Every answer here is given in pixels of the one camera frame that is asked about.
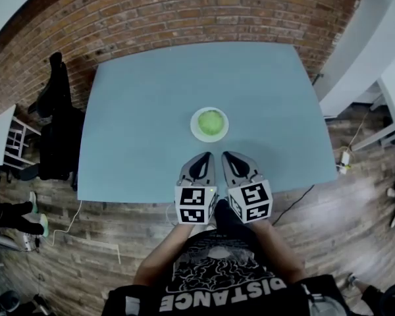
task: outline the cable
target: cable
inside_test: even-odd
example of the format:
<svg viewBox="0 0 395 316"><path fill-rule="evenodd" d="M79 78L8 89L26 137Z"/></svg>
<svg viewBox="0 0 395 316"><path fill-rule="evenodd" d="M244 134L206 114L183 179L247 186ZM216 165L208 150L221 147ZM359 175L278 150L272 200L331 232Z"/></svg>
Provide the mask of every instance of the cable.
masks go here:
<svg viewBox="0 0 395 316"><path fill-rule="evenodd" d="M165 222L166 223L171 223L173 226L176 226L175 224L173 224L169 218L169 209L170 207L173 205L173 203L171 203L170 205L167 206L167 208L165 209Z"/></svg>
<svg viewBox="0 0 395 316"><path fill-rule="evenodd" d="M289 206L289 208L287 208L285 211L283 211L283 212L280 214L280 216L278 217L278 219L275 220L275 222L274 222L272 225L273 225L273 226L276 225L276 223L279 222L279 219L281 219L282 216L283 216L285 213L287 213L289 210L291 210L291 208L293 208L293 206L294 206L295 204L297 204L297 202L299 202L300 200L302 200L302 199L305 197L305 195L306 195L307 193L309 193L310 191L312 191L312 189L313 189L314 187L315 187L315 185L312 185L306 192L304 192L304 194L301 196L301 198L300 198L299 200L295 201L294 203L292 203L291 206Z"/></svg>
<svg viewBox="0 0 395 316"><path fill-rule="evenodd" d="M353 142L353 141L355 140L355 138L357 137L358 132L360 131L361 126L363 125L364 120L366 119L366 117L367 117L367 115L369 114L369 112L370 112L370 109L367 110L366 114L364 115L363 119L361 120L361 123L360 123L360 125L359 125L359 127L358 127L358 129L357 129L357 132L355 133L354 137L351 139L350 143L348 144L347 151L350 149L350 146L351 146L352 142Z"/></svg>
<svg viewBox="0 0 395 316"><path fill-rule="evenodd" d="M80 208L81 208L81 207L82 207L82 200L80 201L80 205L79 205L78 211L77 211L76 214L74 215L74 217L73 217L73 219L72 219L72 222L71 222L70 225L68 226L68 229L67 229L67 230L61 230L61 229L56 229L56 230L54 230L54 232L53 232L53 243L52 243L52 244L50 244L50 243L42 236L42 238L44 239L45 243L49 244L51 247L54 247L55 233L56 233L56 232L68 233L69 230L70 230L70 228L72 227L72 224L73 224L75 218L76 218L77 215L79 214Z"/></svg>

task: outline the hand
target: hand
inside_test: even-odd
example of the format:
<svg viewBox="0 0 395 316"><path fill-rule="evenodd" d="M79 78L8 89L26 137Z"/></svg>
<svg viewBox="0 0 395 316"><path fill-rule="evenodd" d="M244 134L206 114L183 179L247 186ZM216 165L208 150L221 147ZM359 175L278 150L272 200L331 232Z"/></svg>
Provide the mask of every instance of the hand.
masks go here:
<svg viewBox="0 0 395 316"><path fill-rule="evenodd" d="M271 228L272 225L269 222L268 219L262 219L262 220L258 220L258 221L254 221L252 223L249 223L249 227L253 230L262 230L262 229L268 229Z"/></svg>

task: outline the light blue table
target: light blue table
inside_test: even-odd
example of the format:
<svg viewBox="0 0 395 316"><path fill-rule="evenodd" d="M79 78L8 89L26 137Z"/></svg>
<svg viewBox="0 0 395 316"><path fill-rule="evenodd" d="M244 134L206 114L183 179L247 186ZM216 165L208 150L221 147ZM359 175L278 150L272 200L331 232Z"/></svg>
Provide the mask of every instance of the light blue table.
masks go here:
<svg viewBox="0 0 395 316"><path fill-rule="evenodd" d="M223 110L228 134L203 143L190 131L202 107ZM291 45L182 45L100 64L86 111L78 199L166 203L182 165L211 151L256 160L273 192L336 179L325 121Z"/></svg>

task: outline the person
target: person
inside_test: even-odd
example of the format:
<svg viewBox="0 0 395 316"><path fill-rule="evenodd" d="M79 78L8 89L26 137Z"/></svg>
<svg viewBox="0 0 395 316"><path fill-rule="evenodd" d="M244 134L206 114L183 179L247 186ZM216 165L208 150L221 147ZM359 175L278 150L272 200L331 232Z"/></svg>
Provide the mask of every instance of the person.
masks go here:
<svg viewBox="0 0 395 316"><path fill-rule="evenodd" d="M39 223L31 223L23 215L37 213L35 192L30 192L30 199L24 203L0 203L0 227L15 228L23 233L32 235L48 236L48 220L45 214L41 214Z"/></svg>
<svg viewBox="0 0 395 316"><path fill-rule="evenodd" d="M244 225L224 199L215 220L191 238L176 225L102 315L351 315L333 277L309 277L268 220Z"/></svg>
<svg viewBox="0 0 395 316"><path fill-rule="evenodd" d="M361 299L369 306L374 316L395 316L395 284L383 293L378 288L360 281L352 273L348 277L348 285L357 288L363 294Z"/></svg>

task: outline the black cable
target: black cable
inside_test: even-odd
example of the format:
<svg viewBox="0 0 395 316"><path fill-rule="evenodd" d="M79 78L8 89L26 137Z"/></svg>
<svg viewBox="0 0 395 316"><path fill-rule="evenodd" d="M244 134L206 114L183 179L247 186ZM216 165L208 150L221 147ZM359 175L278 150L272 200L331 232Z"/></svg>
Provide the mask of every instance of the black cable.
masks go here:
<svg viewBox="0 0 395 316"><path fill-rule="evenodd" d="M295 201L294 203L292 203L291 206L289 206L289 208L287 208L285 211L283 211L283 212L280 214L280 216L278 217L278 219L275 220L275 222L274 222L272 225L273 225L273 226L276 225L276 223L279 222L279 219L281 219L282 216L283 216L285 213L287 213L289 210L291 210L291 208L292 208L295 204L297 204L297 202L299 202L300 200L302 200L302 199L305 197L305 195L306 195L307 193L309 193L310 191L312 191L312 189L313 189L314 187L315 187L315 185L312 185L306 192L304 192L304 194L301 196L301 198L300 198L299 200Z"/></svg>

